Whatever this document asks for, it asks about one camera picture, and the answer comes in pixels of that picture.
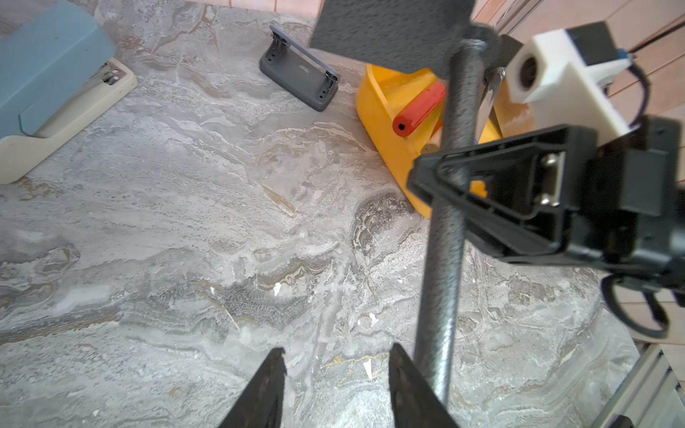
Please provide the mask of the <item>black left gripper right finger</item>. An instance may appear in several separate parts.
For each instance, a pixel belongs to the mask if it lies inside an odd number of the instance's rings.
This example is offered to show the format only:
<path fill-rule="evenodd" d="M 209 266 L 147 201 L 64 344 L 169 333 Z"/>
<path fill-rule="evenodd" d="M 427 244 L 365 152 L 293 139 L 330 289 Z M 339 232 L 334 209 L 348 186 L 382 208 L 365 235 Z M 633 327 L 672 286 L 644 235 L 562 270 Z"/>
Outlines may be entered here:
<path fill-rule="evenodd" d="M 401 344 L 389 353 L 389 390 L 397 428 L 458 428 Z"/>

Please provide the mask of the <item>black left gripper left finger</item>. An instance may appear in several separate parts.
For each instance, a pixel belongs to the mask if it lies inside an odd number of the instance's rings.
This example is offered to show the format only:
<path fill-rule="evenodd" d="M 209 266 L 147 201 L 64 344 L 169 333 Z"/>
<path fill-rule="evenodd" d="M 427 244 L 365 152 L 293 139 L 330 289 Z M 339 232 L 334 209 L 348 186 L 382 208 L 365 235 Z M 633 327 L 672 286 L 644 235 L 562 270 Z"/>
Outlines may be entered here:
<path fill-rule="evenodd" d="M 285 349 L 272 349 L 244 388 L 220 428 L 278 428 L 285 393 Z"/>

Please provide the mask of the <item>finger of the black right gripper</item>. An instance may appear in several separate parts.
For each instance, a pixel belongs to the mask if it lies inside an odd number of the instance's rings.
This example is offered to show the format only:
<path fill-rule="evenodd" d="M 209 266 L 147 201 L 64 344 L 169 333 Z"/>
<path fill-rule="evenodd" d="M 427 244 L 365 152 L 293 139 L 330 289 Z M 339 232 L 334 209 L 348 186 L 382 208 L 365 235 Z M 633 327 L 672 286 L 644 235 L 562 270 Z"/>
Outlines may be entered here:
<path fill-rule="evenodd" d="M 444 201 L 467 221 L 467 238 L 491 257 L 552 257 L 568 246 L 579 186 L 598 133 L 562 125 L 447 153 L 421 155 L 408 190 Z"/>

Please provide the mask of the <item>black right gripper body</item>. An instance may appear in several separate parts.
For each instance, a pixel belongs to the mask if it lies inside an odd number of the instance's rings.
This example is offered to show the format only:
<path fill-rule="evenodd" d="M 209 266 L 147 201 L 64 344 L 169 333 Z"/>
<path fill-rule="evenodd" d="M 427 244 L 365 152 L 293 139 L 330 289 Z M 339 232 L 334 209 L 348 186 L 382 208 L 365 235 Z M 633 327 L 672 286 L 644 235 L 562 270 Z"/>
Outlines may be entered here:
<path fill-rule="evenodd" d="M 507 167 L 492 199 L 517 214 L 497 251 L 512 264 L 587 266 L 651 288 L 684 287 L 681 123 L 658 116 L 600 144 L 594 129 L 556 126 L 495 143 Z"/>

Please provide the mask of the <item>speckled hoe red grip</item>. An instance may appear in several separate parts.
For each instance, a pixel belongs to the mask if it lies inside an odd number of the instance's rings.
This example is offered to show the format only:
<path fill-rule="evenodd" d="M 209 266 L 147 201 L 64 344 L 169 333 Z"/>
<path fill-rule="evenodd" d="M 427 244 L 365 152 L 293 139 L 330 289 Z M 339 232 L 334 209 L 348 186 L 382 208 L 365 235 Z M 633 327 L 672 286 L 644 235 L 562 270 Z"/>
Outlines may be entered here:
<path fill-rule="evenodd" d="M 474 23 L 472 1 L 326 1 L 310 46 L 412 73 L 428 68 L 449 83 L 441 149 L 476 141 L 479 87 L 498 56 L 494 28 Z M 467 224 L 435 199 L 426 253 L 414 364 L 442 404 L 448 402 Z"/>
<path fill-rule="evenodd" d="M 394 118 L 392 129 L 400 137 L 411 135 L 440 105 L 446 87 L 439 80 L 414 97 Z"/>

